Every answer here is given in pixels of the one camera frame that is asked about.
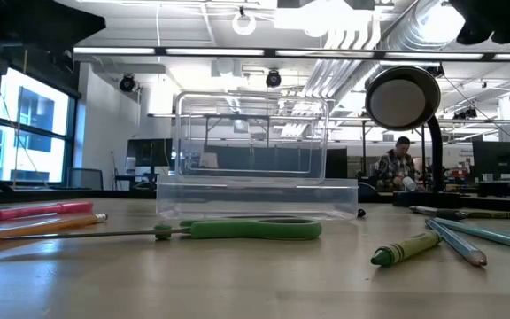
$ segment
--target plaid shirt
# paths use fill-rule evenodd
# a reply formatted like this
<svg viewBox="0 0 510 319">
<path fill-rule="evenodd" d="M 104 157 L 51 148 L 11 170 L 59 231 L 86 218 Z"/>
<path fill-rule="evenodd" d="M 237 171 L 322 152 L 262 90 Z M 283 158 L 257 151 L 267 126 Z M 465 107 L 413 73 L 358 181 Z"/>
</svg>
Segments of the plaid shirt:
<svg viewBox="0 0 510 319">
<path fill-rule="evenodd" d="M 377 161 L 377 189 L 379 191 L 399 191 L 400 187 L 393 185 L 393 179 L 396 176 L 409 176 L 414 180 L 414 162 L 410 155 L 405 155 L 402 159 L 397 158 L 393 150 L 388 151 Z"/>
</svg>

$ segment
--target clear plastic container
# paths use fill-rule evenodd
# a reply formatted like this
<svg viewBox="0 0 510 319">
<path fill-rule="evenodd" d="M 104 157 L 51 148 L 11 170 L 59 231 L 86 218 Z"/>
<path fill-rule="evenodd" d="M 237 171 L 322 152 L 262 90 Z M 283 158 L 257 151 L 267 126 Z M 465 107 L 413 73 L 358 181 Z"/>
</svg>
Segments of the clear plastic container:
<svg viewBox="0 0 510 319">
<path fill-rule="evenodd" d="M 158 179 L 157 214 L 164 220 L 230 216 L 350 220 L 357 211 L 358 183 L 350 179 L 307 185 L 284 180 L 267 185 L 232 182 L 222 177 Z"/>
<path fill-rule="evenodd" d="M 180 178 L 305 184 L 324 179 L 328 105 L 322 100 L 185 92 L 175 103 Z"/>
<path fill-rule="evenodd" d="M 357 181 L 324 179 L 323 100 L 185 92 L 175 104 L 174 174 L 158 178 L 162 219 L 357 215 Z"/>
</svg>

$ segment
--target scissors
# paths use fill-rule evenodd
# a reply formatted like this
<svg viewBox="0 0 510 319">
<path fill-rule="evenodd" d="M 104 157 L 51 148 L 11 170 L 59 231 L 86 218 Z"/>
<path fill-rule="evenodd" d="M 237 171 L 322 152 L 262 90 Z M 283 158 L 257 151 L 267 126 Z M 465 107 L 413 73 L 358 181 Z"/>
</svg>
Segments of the scissors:
<svg viewBox="0 0 510 319">
<path fill-rule="evenodd" d="M 2 240 L 61 239 L 85 237 L 109 237 L 128 235 L 155 235 L 156 239 L 169 239 L 172 234 L 188 234 L 193 239 L 207 238 L 266 238 L 279 240 L 315 239 L 322 232 L 321 224 L 301 218 L 271 219 L 223 219 L 182 221 L 179 229 L 165 224 L 156 225 L 153 230 L 109 231 L 86 234 L 46 234 L 5 237 Z"/>
</svg>

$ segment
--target lamp head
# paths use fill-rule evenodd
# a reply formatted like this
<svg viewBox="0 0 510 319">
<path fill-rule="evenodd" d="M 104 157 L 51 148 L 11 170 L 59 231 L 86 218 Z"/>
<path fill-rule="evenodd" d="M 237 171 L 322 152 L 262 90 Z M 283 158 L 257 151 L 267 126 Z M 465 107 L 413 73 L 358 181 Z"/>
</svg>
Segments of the lamp head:
<svg viewBox="0 0 510 319">
<path fill-rule="evenodd" d="M 367 88 L 365 107 L 382 128 L 418 128 L 436 113 L 440 88 L 434 76 L 415 66 L 395 66 L 375 77 Z"/>
</svg>

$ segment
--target computer monitor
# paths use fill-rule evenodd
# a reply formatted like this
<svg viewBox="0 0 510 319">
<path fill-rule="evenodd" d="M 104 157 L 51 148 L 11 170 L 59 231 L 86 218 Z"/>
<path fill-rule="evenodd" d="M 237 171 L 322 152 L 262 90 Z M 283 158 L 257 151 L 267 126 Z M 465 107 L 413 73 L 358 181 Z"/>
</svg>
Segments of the computer monitor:
<svg viewBox="0 0 510 319">
<path fill-rule="evenodd" d="M 326 178 L 347 178 L 347 149 L 326 150 Z"/>
<path fill-rule="evenodd" d="M 510 174 L 510 142 L 472 142 L 478 175 Z"/>
<path fill-rule="evenodd" d="M 135 158 L 136 167 L 172 167 L 173 140 L 130 139 L 127 141 L 127 156 Z"/>
</svg>

